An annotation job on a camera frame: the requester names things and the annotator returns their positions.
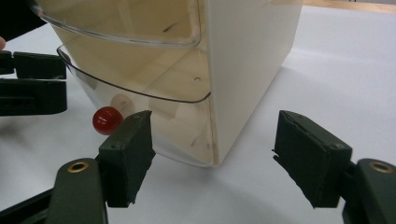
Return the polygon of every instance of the red ball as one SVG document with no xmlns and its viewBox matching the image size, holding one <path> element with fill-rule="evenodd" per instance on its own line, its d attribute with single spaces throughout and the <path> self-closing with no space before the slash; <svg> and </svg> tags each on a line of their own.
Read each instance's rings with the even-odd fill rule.
<svg viewBox="0 0 396 224">
<path fill-rule="evenodd" d="M 110 135 L 122 123 L 122 114 L 112 106 L 105 106 L 93 115 L 93 128 L 104 135 Z"/>
</svg>

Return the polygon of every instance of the white side panel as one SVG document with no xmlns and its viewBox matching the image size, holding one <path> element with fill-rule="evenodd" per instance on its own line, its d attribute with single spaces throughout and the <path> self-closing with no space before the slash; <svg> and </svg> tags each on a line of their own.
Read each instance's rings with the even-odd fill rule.
<svg viewBox="0 0 396 224">
<path fill-rule="evenodd" d="M 301 0 L 207 0 L 220 164 L 290 52 Z"/>
</svg>

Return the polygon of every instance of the white table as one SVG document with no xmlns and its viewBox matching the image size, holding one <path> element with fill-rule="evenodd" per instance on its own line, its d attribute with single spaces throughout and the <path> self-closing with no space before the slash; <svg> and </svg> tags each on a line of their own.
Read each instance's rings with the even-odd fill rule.
<svg viewBox="0 0 396 224">
<path fill-rule="evenodd" d="M 294 47 L 220 168 L 156 156 L 137 202 L 108 209 L 110 223 L 342 223 L 337 209 L 312 209 L 273 159 L 280 109 L 311 118 L 354 148 L 352 160 L 396 164 L 396 15 L 304 7 Z M 46 25 L 7 50 L 56 54 Z M 106 139 L 73 77 L 68 110 L 0 118 L 0 210 L 53 186 L 64 163 L 97 155 Z"/>
</svg>

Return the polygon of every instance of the human hand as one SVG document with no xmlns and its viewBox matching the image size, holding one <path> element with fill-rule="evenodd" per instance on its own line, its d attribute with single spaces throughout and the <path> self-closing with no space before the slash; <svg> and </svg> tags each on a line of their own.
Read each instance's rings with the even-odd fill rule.
<svg viewBox="0 0 396 224">
<path fill-rule="evenodd" d="M 6 40 L 0 36 L 0 50 L 4 49 L 5 47 L 6 47 Z"/>
</svg>

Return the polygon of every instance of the wooden edge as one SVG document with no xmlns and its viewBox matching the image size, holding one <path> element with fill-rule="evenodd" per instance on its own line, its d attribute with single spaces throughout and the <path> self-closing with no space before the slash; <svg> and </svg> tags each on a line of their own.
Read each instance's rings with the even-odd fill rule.
<svg viewBox="0 0 396 224">
<path fill-rule="evenodd" d="M 333 0 L 304 0 L 305 6 L 311 7 L 332 7 L 342 9 L 353 9 L 360 11 L 372 11 L 381 13 L 396 13 L 396 5 L 362 3 L 362 2 L 344 2 Z"/>
</svg>

